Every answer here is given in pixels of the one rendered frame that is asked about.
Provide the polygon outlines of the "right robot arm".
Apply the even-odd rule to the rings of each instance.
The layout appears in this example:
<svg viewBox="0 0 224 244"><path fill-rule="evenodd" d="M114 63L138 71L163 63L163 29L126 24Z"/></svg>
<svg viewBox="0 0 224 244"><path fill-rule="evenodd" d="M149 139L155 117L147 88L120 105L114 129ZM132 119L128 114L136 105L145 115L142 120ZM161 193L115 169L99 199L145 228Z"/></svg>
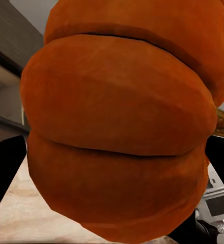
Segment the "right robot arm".
<svg viewBox="0 0 224 244"><path fill-rule="evenodd" d="M178 244L224 244L224 234L204 220L197 220L196 210L167 236Z"/></svg>

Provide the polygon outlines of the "pumpkin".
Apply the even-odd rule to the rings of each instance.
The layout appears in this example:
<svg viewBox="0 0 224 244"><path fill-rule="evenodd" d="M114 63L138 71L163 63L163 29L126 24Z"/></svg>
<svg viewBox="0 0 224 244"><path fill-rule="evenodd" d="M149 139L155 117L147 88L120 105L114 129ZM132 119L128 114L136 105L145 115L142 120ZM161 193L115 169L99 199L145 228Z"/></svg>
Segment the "pumpkin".
<svg viewBox="0 0 224 244"><path fill-rule="evenodd" d="M29 174L113 242L171 234L224 138L224 0L59 0L21 73Z"/></svg>

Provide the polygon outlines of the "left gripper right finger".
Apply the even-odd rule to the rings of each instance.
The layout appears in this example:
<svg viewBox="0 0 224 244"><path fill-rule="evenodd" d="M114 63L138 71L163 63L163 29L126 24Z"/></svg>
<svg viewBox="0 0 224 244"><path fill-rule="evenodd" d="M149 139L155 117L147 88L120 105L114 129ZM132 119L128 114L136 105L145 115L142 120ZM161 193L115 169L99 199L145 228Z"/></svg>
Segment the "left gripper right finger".
<svg viewBox="0 0 224 244"><path fill-rule="evenodd" d="M207 139L205 154L224 184L224 138L211 135Z"/></svg>

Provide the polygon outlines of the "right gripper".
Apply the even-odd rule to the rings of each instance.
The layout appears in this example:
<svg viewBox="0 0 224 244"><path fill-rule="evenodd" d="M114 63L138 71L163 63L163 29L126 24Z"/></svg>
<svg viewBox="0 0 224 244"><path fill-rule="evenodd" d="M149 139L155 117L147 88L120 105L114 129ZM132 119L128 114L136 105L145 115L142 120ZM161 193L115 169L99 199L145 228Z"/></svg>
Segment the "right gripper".
<svg viewBox="0 0 224 244"><path fill-rule="evenodd" d="M195 244L200 234L200 227L195 217L196 210L184 222L182 222L171 234L167 236L178 244Z"/></svg>

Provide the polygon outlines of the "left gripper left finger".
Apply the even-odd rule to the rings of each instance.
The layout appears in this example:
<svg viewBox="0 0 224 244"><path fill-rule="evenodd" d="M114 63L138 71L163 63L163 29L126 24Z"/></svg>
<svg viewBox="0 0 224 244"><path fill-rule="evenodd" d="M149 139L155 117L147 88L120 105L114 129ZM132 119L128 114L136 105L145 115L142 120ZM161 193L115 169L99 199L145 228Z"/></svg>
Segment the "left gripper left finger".
<svg viewBox="0 0 224 244"><path fill-rule="evenodd" d="M0 141L0 203L26 155L23 136Z"/></svg>

